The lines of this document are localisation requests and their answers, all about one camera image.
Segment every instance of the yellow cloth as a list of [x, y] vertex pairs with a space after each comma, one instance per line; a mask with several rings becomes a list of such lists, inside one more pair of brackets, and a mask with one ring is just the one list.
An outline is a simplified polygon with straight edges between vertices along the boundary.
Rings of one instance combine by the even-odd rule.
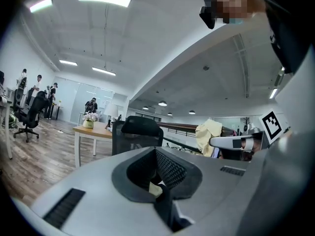
[[221, 131], [222, 123], [211, 119], [196, 128], [197, 145], [204, 156], [211, 157], [214, 148], [209, 145], [209, 139], [220, 136]]

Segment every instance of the ceiling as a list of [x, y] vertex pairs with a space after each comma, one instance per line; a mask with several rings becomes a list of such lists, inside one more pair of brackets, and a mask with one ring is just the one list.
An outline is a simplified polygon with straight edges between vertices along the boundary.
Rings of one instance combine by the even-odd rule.
[[[168, 105], [161, 112], [164, 115], [168, 112], [188, 115], [189, 110], [208, 115], [205, 108], [208, 104], [244, 99], [247, 102], [268, 101], [282, 67], [273, 52], [269, 36], [270, 30], [264, 27], [215, 45], [161, 79], [130, 107], [141, 109], [147, 105], [160, 108], [158, 102], [165, 100]], [[208, 66], [209, 70], [204, 71], [204, 66]], [[280, 88], [289, 78], [289, 75], [284, 77]]]
[[[206, 28], [198, 15], [203, 0], [132, 0], [128, 8], [53, 0], [53, 6], [30, 13], [28, 8], [39, 1], [24, 2], [23, 24], [57, 71], [102, 78], [130, 90], [194, 29]], [[60, 59], [78, 66], [60, 64]], [[92, 66], [105, 65], [117, 76], [92, 71]]]

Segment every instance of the office chair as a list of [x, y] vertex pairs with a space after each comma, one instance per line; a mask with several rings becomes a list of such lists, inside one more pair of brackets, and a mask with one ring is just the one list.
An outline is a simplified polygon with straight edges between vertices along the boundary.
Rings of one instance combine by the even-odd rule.
[[113, 124], [113, 152], [117, 155], [129, 150], [162, 146], [163, 130], [151, 119], [129, 116], [126, 121]]
[[39, 134], [33, 132], [33, 128], [38, 126], [39, 114], [46, 104], [48, 104], [48, 100], [45, 98], [45, 92], [41, 91], [38, 92], [30, 109], [21, 108], [18, 104], [14, 105], [14, 108], [17, 109], [14, 115], [25, 125], [25, 128], [19, 128], [19, 131], [13, 134], [14, 138], [22, 133], [26, 133], [27, 143], [29, 142], [29, 133], [36, 135], [37, 139], [39, 138]]

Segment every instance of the flower pot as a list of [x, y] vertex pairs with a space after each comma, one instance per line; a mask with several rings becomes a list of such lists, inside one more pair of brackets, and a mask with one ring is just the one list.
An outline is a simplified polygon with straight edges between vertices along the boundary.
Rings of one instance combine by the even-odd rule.
[[84, 128], [93, 128], [94, 122], [91, 120], [84, 120], [83, 125]]

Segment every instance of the vent grille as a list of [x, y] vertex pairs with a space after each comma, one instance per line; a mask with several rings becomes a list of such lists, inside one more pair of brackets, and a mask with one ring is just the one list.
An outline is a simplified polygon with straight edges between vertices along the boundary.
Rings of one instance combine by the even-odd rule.
[[230, 173], [233, 175], [237, 175], [237, 176], [243, 176], [246, 170], [241, 170], [241, 169], [236, 169], [236, 168], [232, 168], [232, 167], [228, 167], [228, 166], [224, 166], [220, 169], [220, 171], [226, 172], [226, 173]]
[[44, 216], [44, 220], [52, 226], [60, 229], [74, 208], [84, 196], [85, 191], [71, 189], [59, 202]]

